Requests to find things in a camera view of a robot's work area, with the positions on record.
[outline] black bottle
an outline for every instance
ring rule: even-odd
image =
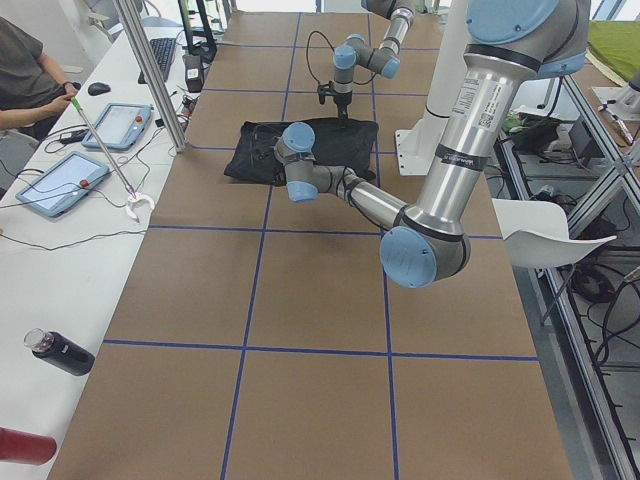
[[[76,376],[89,373],[95,360],[93,354],[58,332],[45,332],[34,328],[25,335],[24,344],[33,351],[34,357]]]

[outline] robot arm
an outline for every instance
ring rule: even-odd
[[[346,168],[313,163],[313,131],[293,124],[276,145],[291,200],[329,192],[390,230],[380,257],[396,283],[415,288],[455,275],[470,244],[460,219],[490,158],[499,127],[520,85],[582,67],[589,0],[472,0],[467,25],[473,42],[467,73],[424,186],[407,204]]]
[[[362,7],[387,18],[391,23],[377,49],[355,33],[335,49],[333,81],[318,86],[318,98],[324,105],[326,97],[333,97],[341,120],[348,118],[347,107],[352,100],[356,65],[385,78],[393,78],[400,67],[400,46],[415,17],[414,0],[362,0]]]

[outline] hand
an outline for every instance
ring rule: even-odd
[[[77,95],[78,94],[78,89],[76,87],[73,86],[73,83],[67,83],[64,86],[64,90],[65,92],[67,92],[67,95]]]
[[[49,114],[50,117],[54,115],[60,115],[64,112],[65,108],[69,106],[71,99],[75,94],[67,93],[66,95],[60,95],[54,98],[50,103],[44,105],[42,108]]]

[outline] keyboard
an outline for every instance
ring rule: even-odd
[[[169,70],[173,62],[173,53],[176,50],[175,38],[152,38],[149,41],[153,55],[156,57],[158,67],[162,73],[162,79],[166,82],[169,78]],[[140,72],[138,83],[147,83],[144,79],[144,73]]]

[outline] red cylinder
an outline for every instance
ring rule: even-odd
[[[58,446],[52,437],[0,427],[0,460],[42,465],[55,455]]]

